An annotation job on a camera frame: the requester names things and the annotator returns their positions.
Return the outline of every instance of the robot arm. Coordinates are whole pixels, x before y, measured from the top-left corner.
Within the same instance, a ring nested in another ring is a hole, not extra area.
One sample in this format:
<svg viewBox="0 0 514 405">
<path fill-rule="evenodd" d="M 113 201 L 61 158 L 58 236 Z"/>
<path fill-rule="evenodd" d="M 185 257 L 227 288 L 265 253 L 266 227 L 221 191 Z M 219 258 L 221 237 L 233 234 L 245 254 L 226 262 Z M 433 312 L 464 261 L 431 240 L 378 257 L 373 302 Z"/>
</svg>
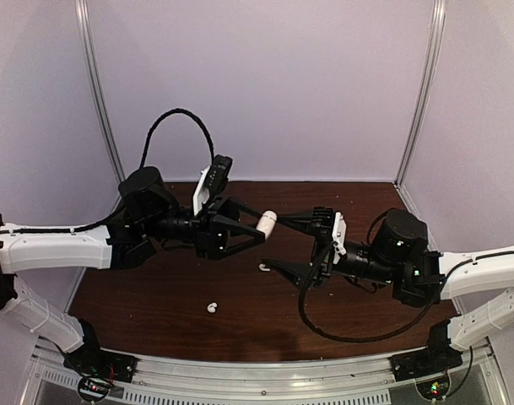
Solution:
<svg viewBox="0 0 514 405">
<path fill-rule="evenodd" d="M 88 322 L 49 305 L 17 273 L 49 267 L 134 268 L 155 254 L 152 240 L 191 244 L 198 256 L 211 260 L 262 244 L 276 215 L 261 215 L 219 195 L 230 166 L 230 158 L 215 157 L 197 184 L 192 208 L 179 205 L 156 168 L 144 167 L 120 184 L 121 207 L 96 224 L 30 227 L 4 223 L 0 214 L 0 312 L 55 343 L 66 366 L 77 372 L 109 378 L 114 369 L 117 380 L 130 381 L 132 373 L 127 370 L 134 369 L 134 358 L 101 350 Z M 241 213 L 260 220 L 254 226 L 242 224 Z M 235 243 L 240 235 L 245 238 Z"/>
</svg>

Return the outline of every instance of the purple-white wall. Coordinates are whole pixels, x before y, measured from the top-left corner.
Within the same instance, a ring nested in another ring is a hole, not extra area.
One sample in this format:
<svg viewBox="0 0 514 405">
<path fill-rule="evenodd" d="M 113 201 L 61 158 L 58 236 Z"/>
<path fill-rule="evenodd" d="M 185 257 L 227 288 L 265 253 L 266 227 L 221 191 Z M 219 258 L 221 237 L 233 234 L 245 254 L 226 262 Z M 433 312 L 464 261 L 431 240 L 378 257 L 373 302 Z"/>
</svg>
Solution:
<svg viewBox="0 0 514 405">
<path fill-rule="evenodd" d="M 514 244 L 513 0 L 448 2 L 405 186 L 441 250 Z M 463 302 L 472 308 L 495 294 Z M 514 400 L 514 328 L 492 343 Z"/>
<path fill-rule="evenodd" d="M 407 140 L 433 1 L 105 0 L 89 3 L 126 173 L 155 119 L 202 117 L 232 179 L 392 180 Z M 165 179 L 208 163 L 194 123 L 162 124 Z"/>
<path fill-rule="evenodd" d="M 0 0 L 0 213 L 17 224 L 82 224 L 115 198 L 74 3 Z M 77 269 L 23 275 L 62 308 L 76 277 Z M 0 404 L 17 402 L 34 342 L 0 316 Z"/>
</svg>

